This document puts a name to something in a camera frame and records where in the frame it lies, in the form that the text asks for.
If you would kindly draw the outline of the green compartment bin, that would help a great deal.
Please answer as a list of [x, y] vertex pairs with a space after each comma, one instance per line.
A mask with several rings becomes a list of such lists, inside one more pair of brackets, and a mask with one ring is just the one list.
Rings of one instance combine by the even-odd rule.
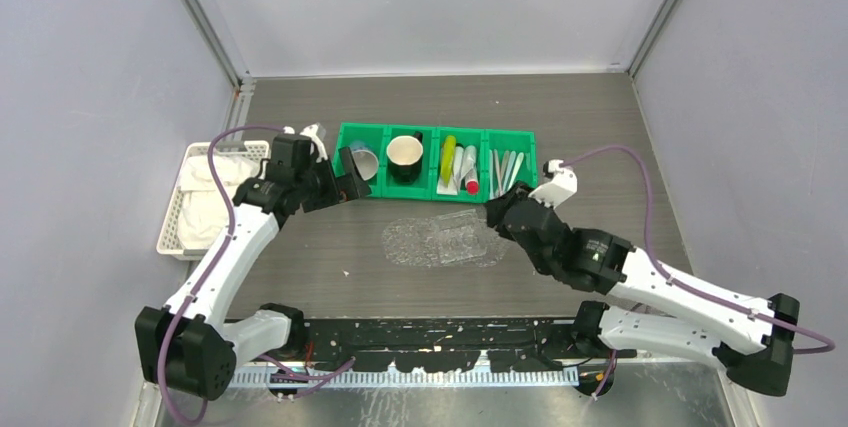
[[[421, 176], [412, 183], [399, 183], [389, 173], [387, 147], [397, 137], [416, 133], [423, 135]], [[449, 136], [477, 150], [476, 194], [465, 187], [453, 194], [437, 186], [441, 182], [443, 144]], [[336, 149], [343, 147], [359, 154], [366, 164], [363, 177], [373, 198], [482, 204], [517, 181], [534, 185], [539, 180], [537, 142], [532, 131], [343, 122]]]

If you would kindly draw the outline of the yellow-green toothpaste tube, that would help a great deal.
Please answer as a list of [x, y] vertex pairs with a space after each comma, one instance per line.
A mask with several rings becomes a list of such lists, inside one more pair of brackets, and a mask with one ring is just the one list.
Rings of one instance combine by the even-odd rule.
[[449, 185], [452, 179], [456, 146], [457, 139], [451, 134], [447, 135], [442, 143], [439, 180], [445, 187]]

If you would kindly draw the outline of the clear plastic bag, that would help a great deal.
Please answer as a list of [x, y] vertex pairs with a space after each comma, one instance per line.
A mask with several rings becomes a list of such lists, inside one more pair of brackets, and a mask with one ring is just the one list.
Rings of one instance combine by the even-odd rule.
[[428, 267], [488, 267], [499, 260], [493, 231], [477, 209], [433, 217], [425, 232]]

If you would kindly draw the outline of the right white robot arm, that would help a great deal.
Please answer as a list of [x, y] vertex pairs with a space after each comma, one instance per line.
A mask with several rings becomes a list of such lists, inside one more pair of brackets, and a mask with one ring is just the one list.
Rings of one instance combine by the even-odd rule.
[[571, 228], [517, 183], [484, 205], [486, 223], [516, 242], [535, 270], [574, 290], [646, 304], [659, 315], [636, 314], [586, 301], [571, 344], [584, 357], [611, 350], [645, 350], [724, 371], [736, 384], [773, 397], [787, 393], [795, 356], [799, 301], [739, 294], [664, 263], [646, 250], [599, 229]]

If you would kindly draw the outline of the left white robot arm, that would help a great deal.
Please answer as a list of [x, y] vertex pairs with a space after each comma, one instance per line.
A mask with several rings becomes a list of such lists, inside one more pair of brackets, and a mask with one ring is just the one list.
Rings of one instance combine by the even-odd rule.
[[315, 135], [279, 133], [257, 176], [227, 198], [228, 220], [188, 280], [161, 308], [135, 320], [143, 376], [204, 400], [219, 398], [237, 368], [268, 352], [284, 361], [306, 350], [302, 311], [276, 303], [229, 323], [235, 294], [259, 257], [298, 211], [312, 212], [368, 196], [350, 148], [336, 172]]

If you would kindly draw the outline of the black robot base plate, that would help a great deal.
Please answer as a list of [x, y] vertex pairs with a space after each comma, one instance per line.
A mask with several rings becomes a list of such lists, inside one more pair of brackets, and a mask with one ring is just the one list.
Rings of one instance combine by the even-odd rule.
[[353, 359], [355, 372], [467, 372], [486, 360], [496, 373], [560, 371], [585, 359], [604, 361], [608, 348], [579, 340], [569, 317], [308, 319], [283, 347], [283, 361], [335, 370]]

